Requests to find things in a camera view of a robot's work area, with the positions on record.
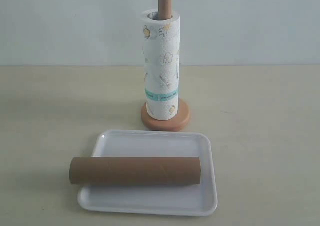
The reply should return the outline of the wooden paper towel holder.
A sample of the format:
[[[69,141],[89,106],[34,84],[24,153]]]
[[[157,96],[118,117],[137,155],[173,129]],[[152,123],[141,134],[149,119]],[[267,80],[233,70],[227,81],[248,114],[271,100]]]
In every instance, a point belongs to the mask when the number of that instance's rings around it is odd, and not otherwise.
[[[173,15],[172,0],[158,0],[158,19],[170,19]],[[178,94],[178,113],[170,120],[156,120],[147,112],[146,99],[141,109],[141,119],[144,125],[157,131],[180,131],[190,120],[190,109],[187,103]]]

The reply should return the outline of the brown cardboard tube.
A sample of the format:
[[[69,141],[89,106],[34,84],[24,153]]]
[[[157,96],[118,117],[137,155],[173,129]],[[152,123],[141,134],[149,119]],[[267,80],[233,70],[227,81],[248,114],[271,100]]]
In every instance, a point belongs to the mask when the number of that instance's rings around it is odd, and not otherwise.
[[[201,182],[201,161],[198,157],[75,157],[69,180],[73,185],[195,185]]]

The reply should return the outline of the white rectangular plastic tray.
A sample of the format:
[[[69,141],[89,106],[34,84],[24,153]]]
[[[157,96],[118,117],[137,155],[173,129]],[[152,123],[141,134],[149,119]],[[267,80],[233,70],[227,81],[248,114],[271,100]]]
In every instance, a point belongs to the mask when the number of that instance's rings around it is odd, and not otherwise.
[[[141,130],[108,130],[93,157],[199,157],[201,182],[192,186],[84,186],[77,196],[89,211],[178,216],[208,216],[218,205],[210,140],[203,134]]]

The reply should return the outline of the printed white paper towel roll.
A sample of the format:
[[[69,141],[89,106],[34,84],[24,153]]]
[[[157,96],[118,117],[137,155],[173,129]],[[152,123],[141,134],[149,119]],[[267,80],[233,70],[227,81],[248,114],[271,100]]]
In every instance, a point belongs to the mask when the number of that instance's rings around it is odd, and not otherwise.
[[[179,110],[180,15],[159,20],[157,9],[141,16],[144,90],[149,116],[170,120]]]

